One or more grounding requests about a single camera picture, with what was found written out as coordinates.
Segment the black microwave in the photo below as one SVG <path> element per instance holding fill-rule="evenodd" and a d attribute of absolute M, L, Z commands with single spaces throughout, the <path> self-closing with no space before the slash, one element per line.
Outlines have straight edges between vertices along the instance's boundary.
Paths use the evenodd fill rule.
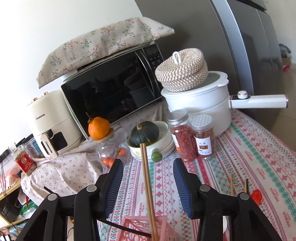
<path fill-rule="evenodd" d="M 69 73 L 61 88 L 85 138 L 89 139 L 87 114 L 114 123 L 161 98 L 163 87 L 154 72 L 162 62 L 159 48 L 152 42 L 117 52 Z"/>

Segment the silver bolt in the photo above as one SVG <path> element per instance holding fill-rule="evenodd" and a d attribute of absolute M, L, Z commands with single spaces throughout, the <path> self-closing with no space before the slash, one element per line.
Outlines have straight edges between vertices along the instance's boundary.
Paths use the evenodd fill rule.
<path fill-rule="evenodd" d="M 200 190 L 203 191 L 203 192 L 208 192 L 210 189 L 211 188 L 208 185 L 206 185 L 206 184 L 202 184 L 200 186 Z"/>
<path fill-rule="evenodd" d="M 54 193 L 49 194 L 48 197 L 47 197 L 47 199 L 48 199 L 49 201 L 53 201 L 53 200 L 55 200 L 56 198 L 57 198 L 57 195 L 54 194 Z"/>
<path fill-rule="evenodd" d="M 96 190 L 96 185 L 89 185 L 86 190 L 88 192 L 94 192 Z"/>
<path fill-rule="evenodd" d="M 250 196 L 245 192 L 241 193 L 239 197 L 243 200 L 248 200 L 250 198 Z"/>

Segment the shelf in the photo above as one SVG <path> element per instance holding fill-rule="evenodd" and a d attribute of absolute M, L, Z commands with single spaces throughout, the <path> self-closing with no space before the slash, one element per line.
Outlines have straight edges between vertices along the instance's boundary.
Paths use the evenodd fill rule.
<path fill-rule="evenodd" d="M 17 182 L 12 187 L 10 187 L 8 190 L 6 190 L 6 196 L 11 194 L 13 191 L 17 190 L 20 187 L 20 181 L 21 181 L 21 179 L 18 178 Z M 4 194 L 1 193 L 0 200 L 2 200 L 3 198 L 4 198 Z"/>
<path fill-rule="evenodd" d="M 6 225 L 6 226 L 4 226 L 4 227 L 2 227 L 2 228 L 0 228 L 0 229 L 8 228 L 8 227 L 10 227 L 10 226 L 12 226 L 12 225 L 16 225 L 16 224 L 18 224 L 18 223 L 20 223 L 20 222 L 22 222 L 22 221 L 24 221 L 24 218 L 18 218 L 18 219 L 16 219 L 16 220 L 14 220 L 14 221 L 12 222 L 12 224 L 10 223 L 10 224 L 8 224 L 8 225 Z"/>

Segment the silver jar lid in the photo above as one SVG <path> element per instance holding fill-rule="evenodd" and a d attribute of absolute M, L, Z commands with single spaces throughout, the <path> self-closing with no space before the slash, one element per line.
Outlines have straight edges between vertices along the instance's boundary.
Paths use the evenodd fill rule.
<path fill-rule="evenodd" d="M 177 126 L 189 118 L 188 112 L 185 109 L 174 110 L 167 114 L 167 123 L 171 126 Z"/>
<path fill-rule="evenodd" d="M 194 131 L 203 131 L 212 127 L 212 121 L 210 115 L 195 115 L 190 118 L 190 125 Z"/>

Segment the pink basket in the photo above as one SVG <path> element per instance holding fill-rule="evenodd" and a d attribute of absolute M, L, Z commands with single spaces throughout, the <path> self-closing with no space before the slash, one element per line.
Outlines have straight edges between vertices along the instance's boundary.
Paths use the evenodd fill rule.
<path fill-rule="evenodd" d="M 159 241 L 178 241 L 179 236 L 167 223 L 167 216 L 156 216 L 156 226 Z M 145 233 L 151 233 L 149 217 L 145 216 L 124 216 L 122 226 L 125 226 L 130 229 L 138 230 Z M 116 241 L 144 241 L 151 240 L 151 238 L 119 230 Z"/>

